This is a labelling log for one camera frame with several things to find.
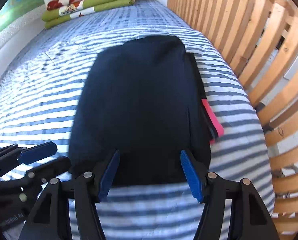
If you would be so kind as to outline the black pants with pink waistband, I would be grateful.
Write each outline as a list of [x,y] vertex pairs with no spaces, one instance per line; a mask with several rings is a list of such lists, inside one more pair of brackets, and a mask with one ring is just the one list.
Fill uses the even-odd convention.
[[220,134],[183,42],[131,40],[99,53],[89,71],[69,141],[70,172],[78,177],[119,151],[115,186],[181,183],[181,151],[209,167]]

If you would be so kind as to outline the green folded quilt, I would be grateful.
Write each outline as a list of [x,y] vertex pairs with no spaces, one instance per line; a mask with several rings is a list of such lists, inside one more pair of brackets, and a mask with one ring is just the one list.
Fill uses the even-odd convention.
[[79,18],[109,9],[130,6],[135,0],[81,0],[57,9],[47,10],[41,19],[45,22],[45,28],[50,29],[74,18]]

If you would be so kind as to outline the blue white striped quilt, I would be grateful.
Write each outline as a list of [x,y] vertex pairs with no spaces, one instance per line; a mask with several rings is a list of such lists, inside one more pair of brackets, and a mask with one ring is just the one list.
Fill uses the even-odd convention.
[[[147,35],[177,36],[194,53],[209,104],[225,130],[211,147],[210,168],[228,180],[250,179],[272,211],[267,147],[247,94],[211,42],[156,1],[93,13],[36,36],[0,81],[0,148],[51,140],[66,155],[97,54]],[[202,210],[187,183],[111,189],[97,206],[107,239],[192,239]]]

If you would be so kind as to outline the wooden slatted bed rail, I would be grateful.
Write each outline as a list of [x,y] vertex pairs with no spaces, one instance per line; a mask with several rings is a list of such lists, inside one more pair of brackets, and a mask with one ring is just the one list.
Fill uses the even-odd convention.
[[298,239],[298,8],[296,0],[167,0],[221,53],[256,109],[269,147],[273,222]]

